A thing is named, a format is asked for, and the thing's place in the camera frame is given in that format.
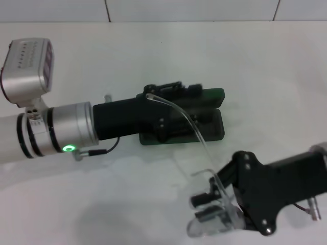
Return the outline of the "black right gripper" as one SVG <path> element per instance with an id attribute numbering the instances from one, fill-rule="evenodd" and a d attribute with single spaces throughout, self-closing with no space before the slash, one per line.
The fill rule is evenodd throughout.
<path id="1" fill-rule="evenodd" d="M 276 231 L 278 213 L 286 206 L 326 193 L 326 165 L 319 152 L 305 152 L 270 164 L 261 164 L 252 152 L 234 153 L 233 160 L 219 171 L 204 169 L 193 175 L 209 174 L 209 189 L 190 197 L 194 208 L 213 201 L 222 202 L 216 182 L 225 189 L 233 184 L 241 208 L 233 206 L 242 226 L 254 226 L 262 235 Z M 222 207 L 213 205 L 195 213 L 201 222 L 215 221 L 231 226 L 232 220 Z"/>

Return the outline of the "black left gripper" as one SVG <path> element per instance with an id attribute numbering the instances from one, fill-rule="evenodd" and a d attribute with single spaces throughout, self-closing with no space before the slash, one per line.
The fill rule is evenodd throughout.
<path id="1" fill-rule="evenodd" d="M 181 116 L 169 121 L 171 107 L 146 98 L 154 94 L 166 100 L 176 96 L 199 96 L 202 85 L 186 87 L 181 81 L 144 87 L 142 94 L 134 98 L 94 105 L 94 125 L 99 140 L 107 140 L 138 133 L 153 133 L 159 142 L 177 137 L 195 137 L 196 133 L 188 120 Z M 211 132 L 213 112 L 190 114 L 192 121 L 205 139 Z"/>

